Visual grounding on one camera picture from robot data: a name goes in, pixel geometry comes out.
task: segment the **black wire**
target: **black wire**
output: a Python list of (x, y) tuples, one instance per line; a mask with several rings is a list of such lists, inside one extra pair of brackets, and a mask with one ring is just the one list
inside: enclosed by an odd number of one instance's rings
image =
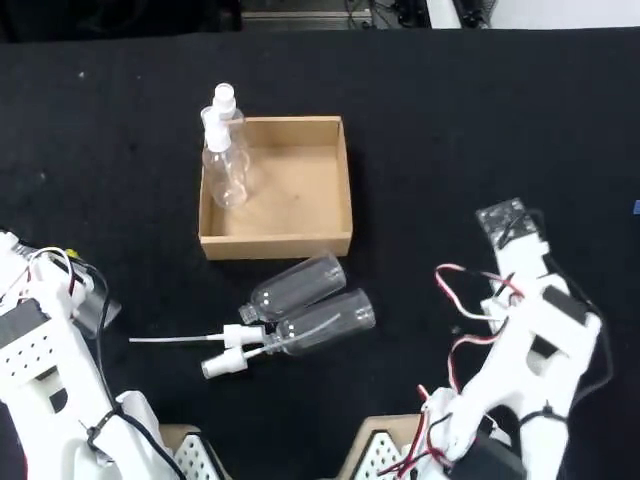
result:
[(353, 9), (349, 8), (349, 2), (351, 0), (344, 0), (344, 9), (347, 12), (347, 24), (349, 25), (349, 30), (351, 30), (351, 27), (353, 26), (353, 28), (358, 28), (358, 25), (356, 25), (356, 21), (353, 18), (353, 10), (355, 10), (357, 8), (357, 6), (360, 4), (360, 2), (358, 2), (358, 4), (353, 6)]
[(518, 215), (516, 218), (511, 220), (511, 222), (509, 222), (504, 228), (504, 232), (502, 232), (502, 235), (500, 235), (500, 238), (498, 238), (497, 242), (497, 246), (499, 249), (503, 249), (507, 246), (507, 244), (512, 240), (512, 238), (509, 236), (511, 230), (513, 230), (515, 226), (518, 225), (518, 223), (522, 222), (527, 217), (530, 217), (532, 219), (535, 217), (538, 220), (537, 222), (534, 220), (536, 227), (538, 227), (538, 233), (543, 240), (546, 238), (544, 213), (542, 213), (542, 210), (538, 210), (536, 208), (527, 209), (520, 213), (520, 215)]
[(600, 390), (605, 385), (607, 385), (613, 377), (615, 376), (615, 366), (613, 361), (613, 350), (611, 348), (611, 337), (609, 335), (609, 325), (607, 319), (605, 318), (602, 311), (598, 308), (598, 306), (593, 303), (593, 301), (587, 296), (587, 294), (582, 290), (580, 285), (576, 283), (573, 278), (571, 278), (567, 273), (558, 265), (558, 262), (551, 255), (546, 255), (545, 260), (549, 266), (551, 266), (558, 275), (560, 275), (565, 282), (569, 285), (569, 288), (573, 290), (580, 299), (587, 304), (589, 309), (595, 313), (598, 317), (600, 317), (600, 339), (602, 344), (602, 349), (604, 351), (605, 361), (606, 361), (606, 372), (600, 380), (593, 382), (591, 385), (585, 385), (581, 389), (576, 392), (576, 395), (573, 397), (573, 402), (571, 403), (571, 410), (575, 408), (575, 406), (584, 400), (586, 397), (591, 395), (592, 393)]
[(75, 257), (70, 257), (70, 258), (73, 262), (78, 263), (79, 265), (82, 265), (84, 268), (87, 269), (87, 271), (90, 271), (95, 277), (97, 277), (98, 280), (100, 280), (100, 283), (102, 283), (102, 286), (104, 287), (104, 291), (105, 291), (104, 304), (102, 306), (102, 314), (100, 315), (100, 323), (98, 324), (98, 330), (96, 332), (96, 364), (98, 368), (98, 373), (100, 374), (100, 380), (102, 381), (102, 387), (104, 388), (104, 391), (107, 394), (107, 398), (109, 399), (109, 403), (111, 404), (111, 408), (112, 408), (112, 411), (108, 412), (107, 416), (112, 416), (113, 412), (115, 412), (116, 416), (122, 418), (125, 422), (127, 422), (129, 425), (134, 427), (136, 430), (138, 430), (138, 432), (140, 432), (140, 434), (149, 442), (149, 444), (156, 451), (156, 453), (158, 453), (158, 455), (160, 455), (162, 459), (165, 462), (167, 462), (167, 464), (176, 473), (176, 475), (178, 475), (178, 478), (180, 480), (186, 480), (186, 477), (184, 476), (184, 474), (182, 473), (178, 465), (176, 465), (173, 458), (171, 458), (169, 454), (158, 444), (158, 442), (156, 442), (155, 438), (153, 438), (153, 435), (149, 433), (149, 431), (144, 427), (142, 423), (140, 423), (131, 415), (127, 415), (122, 411), (122, 409), (120, 408), (120, 404), (116, 401), (115, 397), (113, 396), (113, 393), (109, 388), (109, 383), (107, 382), (107, 378), (104, 374), (104, 365), (102, 361), (102, 332), (104, 331), (105, 323), (107, 321), (107, 315), (109, 313), (109, 304), (111, 303), (109, 283), (107, 282), (107, 279), (104, 277), (102, 272), (98, 270), (96, 267), (94, 267), (93, 265), (86, 263), (82, 260), (79, 260)]
[(374, 7), (371, 9), (371, 18), (372, 18), (372, 19), (373, 19), (373, 18), (375, 18), (375, 16), (376, 16), (376, 15), (378, 15), (378, 18), (379, 18), (380, 20), (382, 20), (382, 21), (384, 22), (384, 24), (385, 24), (388, 28), (390, 28), (390, 29), (391, 29), (391, 28), (393, 28), (393, 27), (391, 26), (391, 23), (389, 22), (389, 20), (387, 20), (387, 19), (386, 19), (386, 17), (385, 17), (384, 15), (382, 15), (382, 14), (380, 13), (380, 11), (379, 11), (375, 6), (374, 6)]
[(138, 432), (140, 432), (140, 434), (144, 438), (146, 438), (147, 442), (149, 442), (149, 445), (151, 445), (151, 447), (153, 447), (156, 453), (160, 455), (162, 459), (165, 462), (167, 462), (167, 464), (169, 464), (171, 469), (176, 473), (176, 475), (180, 480), (187, 479), (184, 473), (182, 473), (182, 470), (180, 470), (180, 467), (176, 465), (176, 462), (173, 460), (173, 458), (171, 458), (171, 456), (158, 444), (158, 442), (156, 442), (156, 439), (153, 438), (153, 435), (151, 435), (149, 430), (147, 430), (142, 423), (140, 423), (135, 417), (132, 417), (131, 415), (127, 415), (126, 413), (123, 413), (123, 412), (118, 412), (116, 413), (116, 415), (122, 418), (125, 422), (127, 422), (133, 428), (138, 430)]
[[(540, 237), (543, 240), (546, 239), (546, 226), (545, 226), (544, 214), (542, 213), (542, 210), (527, 209), (507, 225), (504, 232), (498, 239), (498, 245), (497, 245), (498, 248), (504, 248), (504, 245), (509, 243), (509, 240), (510, 240), (510, 238), (508, 237), (509, 232), (515, 225), (518, 224), (518, 222), (521, 222), (527, 216), (534, 218), (534, 223), (538, 228)], [(507, 239), (507, 241), (502, 246), (500, 246), (501, 243), (504, 241), (504, 239)], [(558, 262), (555, 261), (555, 259), (551, 256), (551, 254), (545, 255), (544, 260), (548, 266), (550, 266), (553, 270), (555, 270), (555, 272), (558, 275), (560, 275), (560, 277), (562, 277), (565, 282), (567, 282), (567, 285), (569, 285), (569, 289), (572, 290), (574, 294), (576, 294), (576, 296), (578, 296), (580, 300), (582, 300), (593, 313), (595, 313), (598, 317), (600, 317), (600, 323), (601, 323), (600, 343), (602, 343), (602, 349), (604, 351), (604, 356), (606, 361), (606, 372), (600, 380), (597, 380), (590, 385), (585, 385), (584, 387), (582, 387), (576, 392), (575, 396), (573, 397), (573, 401), (571, 402), (571, 410), (573, 410), (573, 408), (576, 405), (578, 405), (578, 403), (580, 403), (582, 400), (584, 400), (586, 397), (588, 397), (592, 393), (606, 386), (611, 380), (613, 380), (613, 377), (615, 376), (615, 365), (613, 360), (613, 350), (611, 348), (609, 324), (606, 317), (602, 313), (602, 310), (600, 310), (598, 306), (595, 303), (593, 303), (593, 301), (585, 293), (582, 287), (578, 285), (578, 282), (576, 282), (573, 278), (571, 278), (560, 267), (560, 265), (558, 265)]]
[(100, 380), (102, 381), (102, 386), (107, 394), (107, 398), (109, 399), (109, 404), (111, 408), (117, 408), (118, 402), (116, 402), (111, 389), (109, 388), (109, 383), (107, 382), (107, 377), (104, 374), (104, 363), (102, 360), (102, 332), (104, 331), (105, 324), (107, 322), (107, 316), (109, 314), (109, 304), (111, 303), (111, 292), (109, 290), (109, 283), (107, 279), (104, 278), (104, 275), (100, 270), (98, 270), (93, 265), (85, 263), (78, 259), (73, 259), (75, 262), (80, 263), (84, 266), (88, 271), (90, 271), (95, 277), (100, 280), (102, 286), (104, 288), (104, 303), (102, 304), (102, 313), (100, 315), (100, 323), (98, 323), (98, 330), (96, 331), (96, 364), (98, 367), (98, 373), (100, 374)]

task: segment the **black electronic component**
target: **black electronic component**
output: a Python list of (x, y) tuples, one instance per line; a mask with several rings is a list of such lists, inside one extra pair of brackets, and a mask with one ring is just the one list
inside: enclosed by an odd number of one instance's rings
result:
[(478, 432), (467, 454), (458, 460), (451, 472), (451, 480), (524, 480), (527, 471), (522, 460), (497, 440)]
[(0, 348), (6, 347), (48, 320), (40, 310), (38, 302), (33, 299), (22, 302), (0, 316)]
[(511, 240), (538, 233), (535, 222), (519, 198), (478, 210), (476, 218), (494, 248), (503, 248)]
[(584, 325), (587, 321), (587, 306), (553, 285), (545, 288), (544, 292), (542, 292), (542, 298), (576, 322)]

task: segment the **cardboard box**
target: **cardboard box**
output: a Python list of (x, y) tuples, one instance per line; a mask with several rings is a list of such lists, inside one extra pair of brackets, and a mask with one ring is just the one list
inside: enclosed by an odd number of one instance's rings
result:
[(233, 209), (200, 188), (200, 244), (209, 260), (344, 256), (353, 222), (340, 117), (247, 119), (249, 198)]

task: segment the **cable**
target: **cable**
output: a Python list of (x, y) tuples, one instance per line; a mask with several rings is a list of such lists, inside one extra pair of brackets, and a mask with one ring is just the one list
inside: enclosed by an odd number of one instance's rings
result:
[(138, 432), (140, 432), (140, 434), (147, 440), (147, 442), (149, 442), (149, 445), (151, 445), (156, 453), (160, 455), (160, 457), (162, 457), (165, 462), (167, 462), (167, 464), (171, 467), (171, 469), (175, 472), (180, 480), (187, 480), (187, 477), (184, 473), (182, 473), (180, 467), (176, 465), (176, 462), (173, 460), (173, 458), (171, 458), (171, 456), (169, 456), (169, 454), (158, 444), (158, 442), (156, 442), (156, 439), (153, 438), (153, 435), (151, 435), (149, 430), (147, 430), (142, 423), (140, 423), (135, 417), (127, 415), (124, 412), (116, 413), (116, 415), (122, 418), (133, 428), (135, 428)]
[(473, 345), (491, 345), (492, 343), (495, 343), (495, 341), (498, 340), (498, 338), (504, 331), (504, 328), (507, 325), (507, 321), (508, 320), (504, 321), (500, 329), (494, 335), (487, 336), (487, 337), (482, 337), (479, 335), (463, 335), (462, 337), (458, 338), (455, 342), (453, 342), (453, 345), (451, 346), (451, 350), (449, 351), (449, 356), (447, 357), (447, 371), (449, 374), (449, 385), (456, 393), (459, 394), (461, 391), (461, 388), (460, 388), (460, 383), (458, 382), (458, 379), (454, 372), (453, 353), (456, 351), (456, 349), (460, 345), (464, 343), (471, 343)]
[[(544, 228), (544, 213), (542, 213), (542, 210), (538, 210), (537, 208), (531, 208), (531, 209), (524, 210), (516, 218), (511, 220), (507, 224), (507, 226), (504, 228), (504, 231), (502, 232), (502, 235), (500, 235), (500, 237), (498, 238), (498, 241), (496, 243), (496, 246), (500, 250), (502, 250), (504, 247), (506, 247), (507, 244), (511, 240), (513, 240), (513, 238), (509, 236), (509, 234), (511, 233), (511, 230), (513, 230), (514, 227), (516, 225), (518, 225), (518, 223), (522, 222), (527, 217), (532, 219), (532, 221), (534, 222), (534, 224), (538, 228), (538, 234), (540, 235), (540, 237), (542, 239), (545, 239), (546, 234), (545, 234), (545, 228)], [(538, 219), (538, 222), (535, 222), (533, 220), (534, 217)]]
[(98, 280), (102, 283), (102, 286), (104, 287), (104, 291), (105, 291), (104, 303), (102, 305), (102, 313), (100, 315), (100, 323), (98, 324), (98, 330), (96, 332), (96, 364), (98, 368), (98, 373), (100, 374), (102, 387), (104, 388), (104, 391), (107, 395), (107, 398), (112, 408), (111, 411), (107, 412), (107, 414), (105, 415), (105, 418), (107, 416), (112, 417), (113, 415), (116, 415), (122, 418), (125, 422), (127, 422), (133, 428), (138, 430), (138, 432), (140, 432), (140, 434), (149, 442), (151, 447), (158, 453), (158, 455), (160, 455), (160, 457), (162, 457), (162, 459), (164, 459), (164, 461), (167, 462), (167, 464), (176, 473), (176, 475), (178, 475), (178, 478), (180, 480), (186, 480), (186, 477), (182, 473), (180, 468), (176, 465), (176, 463), (169, 456), (169, 454), (158, 444), (158, 442), (156, 442), (156, 440), (153, 438), (153, 435), (149, 433), (149, 431), (144, 427), (142, 423), (140, 423), (131, 415), (127, 415), (126, 413), (124, 413), (120, 408), (120, 404), (116, 401), (115, 397), (113, 396), (113, 393), (109, 388), (109, 383), (107, 382), (107, 378), (104, 374), (104, 365), (102, 361), (102, 332), (104, 331), (105, 323), (107, 321), (107, 315), (109, 313), (109, 304), (111, 302), (111, 292), (109, 290), (109, 283), (107, 282), (107, 279), (104, 277), (102, 272), (98, 270), (96, 267), (94, 267), (93, 265), (76, 258), (74, 258), (73, 261), (78, 263), (79, 265), (82, 265), (84, 268), (87, 269), (87, 271), (90, 271), (95, 277), (97, 277)]
[(375, 16), (378, 15), (378, 18), (384, 22), (384, 24), (387, 26), (387, 28), (388, 29), (392, 29), (393, 26), (391, 25), (391, 22), (389, 22), (389, 20), (387, 20), (387, 18), (384, 15), (382, 15), (380, 13), (380, 11), (378, 10), (378, 7), (380, 5), (381, 4), (378, 3), (378, 2), (371, 2), (371, 19), (372, 19), (372, 22), (375, 22)]
[(353, 18), (353, 12), (363, 2), (363, 0), (357, 0), (357, 2), (353, 5), (353, 8), (349, 8), (349, 2), (352, 2), (352, 1), (353, 0), (344, 0), (344, 9), (347, 12), (347, 24), (349, 25), (349, 30), (351, 30), (351, 27), (356, 29), (358, 28), (358, 25), (356, 24), (356, 21)]
[(422, 399), (423, 402), (426, 402), (429, 400), (429, 398), (431, 398), (431, 395), (429, 395), (428, 390), (424, 387), (424, 385), (420, 384), (416, 387), (416, 390), (418, 390), (418, 395), (420, 395), (420, 398)]
[(386, 475), (387, 473), (397, 471), (398, 472), (397, 478), (402, 478), (402, 475), (404, 475), (404, 473), (400, 474), (400, 470), (404, 469), (404, 466), (407, 462), (414, 460), (413, 455), (415, 453), (416, 447), (418, 446), (418, 441), (422, 437), (422, 433), (424, 432), (424, 427), (426, 423), (427, 423), (427, 413), (422, 412), (422, 414), (420, 415), (420, 420), (418, 421), (418, 428), (416, 428), (416, 433), (413, 435), (413, 440), (411, 441), (411, 446), (409, 447), (409, 452), (407, 453), (407, 456), (404, 457), (399, 462), (394, 463), (393, 465), (390, 465), (389, 467), (383, 470), (380, 470), (378, 472), (379, 477), (382, 475)]
[(131, 337), (129, 343), (180, 343), (180, 342), (208, 342), (224, 340), (222, 333), (212, 335), (199, 335), (196, 337), (164, 337), (164, 338), (137, 338)]
[(560, 275), (567, 282), (569, 288), (573, 290), (585, 304), (587, 304), (589, 309), (600, 318), (601, 323), (600, 342), (602, 343), (602, 349), (604, 351), (606, 372), (600, 380), (593, 382), (591, 385), (585, 385), (576, 392), (575, 396), (573, 397), (573, 402), (571, 402), (571, 410), (573, 410), (573, 408), (578, 403), (580, 403), (592, 393), (606, 386), (611, 380), (613, 380), (613, 377), (615, 376), (615, 365), (613, 360), (613, 350), (611, 348), (611, 337), (609, 335), (609, 325), (600, 308), (598, 308), (598, 306), (593, 303), (593, 301), (587, 296), (580, 285), (578, 285), (576, 281), (573, 280), (573, 278), (567, 275), (567, 273), (560, 267), (560, 265), (558, 265), (558, 262), (556, 262), (550, 254), (547, 254), (545, 256), (545, 261), (556, 271), (558, 275)]
[(429, 428), (427, 429), (427, 449), (431, 452), (431, 455), (433, 455), (434, 460), (438, 462), (442, 467), (446, 468), (450, 468), (452, 464), (449, 460), (447, 460), (447, 457), (445, 457), (442, 450), (433, 447), (433, 444), (431, 443), (431, 430), (433, 430), (433, 427), (435, 427), (436, 425), (440, 425), (441, 423), (451, 418), (452, 415), (453, 413), (447, 413), (444, 417), (436, 420), (431, 425), (429, 425)]
[(104, 288), (104, 303), (102, 304), (102, 313), (100, 314), (100, 322), (98, 323), (98, 330), (96, 331), (96, 364), (98, 367), (98, 373), (100, 374), (100, 380), (102, 381), (102, 387), (107, 394), (107, 398), (109, 399), (111, 408), (116, 409), (119, 407), (119, 404), (113, 396), (111, 389), (109, 388), (107, 377), (104, 374), (104, 364), (102, 361), (102, 333), (107, 322), (107, 316), (109, 314), (109, 304), (111, 303), (111, 291), (109, 290), (109, 283), (107, 282), (107, 279), (104, 278), (102, 272), (93, 265), (77, 259), (74, 259), (74, 261), (80, 263), (96, 278), (98, 278), (98, 280), (100, 280), (100, 283), (102, 283), (102, 287)]
[[(546, 226), (544, 213), (539, 209), (527, 209), (518, 215), (515, 219), (513, 219), (509, 225), (505, 228), (505, 231), (502, 233), (502, 236), (498, 240), (498, 247), (504, 248), (504, 245), (509, 243), (510, 237), (508, 237), (511, 229), (518, 224), (518, 222), (522, 221), (526, 216), (531, 218), (535, 218), (534, 223), (538, 229), (538, 233), (542, 239), (546, 239)], [(571, 278), (561, 267), (558, 265), (558, 262), (551, 256), (550, 253), (544, 256), (544, 260), (548, 266), (550, 266), (555, 272), (567, 282), (569, 288), (577, 294), (577, 296), (589, 307), (589, 309), (595, 313), (598, 317), (600, 317), (600, 341), (602, 343), (602, 349), (605, 355), (606, 362), (606, 372), (600, 380), (595, 381), (591, 385), (586, 385), (580, 390), (578, 390), (573, 397), (573, 402), (571, 403), (571, 410), (578, 405), (582, 400), (591, 395), (592, 393), (600, 390), (605, 385), (607, 385), (615, 376), (615, 365), (613, 360), (613, 350), (611, 348), (611, 337), (609, 335), (609, 325), (606, 317), (598, 308), (598, 306), (593, 303), (593, 301), (589, 298), (589, 296), (585, 293), (585, 291), (578, 285), (578, 283)]]
[(40, 250), (37, 250), (35, 252), (33, 252), (31, 254), (31, 257), (29, 258), (29, 263), (27, 266), (27, 271), (29, 272), (29, 275), (31, 274), (31, 271), (33, 269), (33, 263), (34, 261), (43, 253), (56, 253), (58, 255), (60, 255), (62, 257), (62, 259), (64, 260), (64, 263), (67, 267), (67, 273), (69, 275), (69, 295), (73, 295), (73, 289), (75, 286), (75, 272), (73, 270), (73, 265), (71, 264), (71, 260), (69, 258), (69, 255), (67, 255), (67, 252), (65, 252), (64, 250), (62, 250), (61, 248), (58, 247), (45, 247), (45, 248), (41, 248)]
[(471, 271), (471, 270), (467, 270), (466, 267), (463, 267), (463, 266), (460, 266), (460, 265), (456, 265), (455, 263), (443, 263), (442, 265), (438, 265), (436, 267), (436, 269), (435, 269), (436, 283), (444, 291), (444, 293), (449, 297), (449, 299), (453, 302), (453, 304), (458, 309), (458, 311), (462, 315), (464, 315), (465, 317), (470, 318), (472, 320), (485, 320), (485, 321), (488, 321), (488, 322), (502, 322), (505, 319), (504, 318), (492, 317), (491, 315), (481, 315), (481, 314), (469, 312), (466, 308), (464, 308), (462, 306), (462, 303), (460, 302), (460, 299), (455, 294), (453, 289), (442, 279), (442, 276), (440, 275), (440, 270), (453, 270), (453, 271), (457, 271), (457, 272), (469, 272), (469, 273), (472, 273), (472, 274), (481, 275), (481, 276), (484, 276), (484, 277), (489, 278), (491, 280), (498, 281), (498, 282), (502, 283), (503, 285), (508, 286), (509, 288), (511, 288), (513, 290), (513, 292), (516, 295), (524, 297), (524, 294), (522, 293), (522, 291), (519, 290), (518, 288), (516, 288), (511, 283), (510, 280), (501, 278), (500, 276), (498, 276), (498, 275), (496, 275), (494, 273), (474, 272), (474, 271)]

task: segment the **perforated metal plate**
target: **perforated metal plate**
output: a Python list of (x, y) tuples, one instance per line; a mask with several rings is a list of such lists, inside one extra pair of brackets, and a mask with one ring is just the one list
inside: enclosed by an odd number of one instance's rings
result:
[(174, 459), (187, 480), (222, 480), (215, 467), (215, 459), (209, 457), (202, 440), (197, 435), (187, 435)]
[(378, 472), (401, 460), (398, 447), (386, 431), (371, 435), (369, 446), (362, 454), (352, 480), (393, 480), (395, 473), (378, 476)]
[(0, 350), (2, 390), (22, 385), (56, 365), (47, 322)]

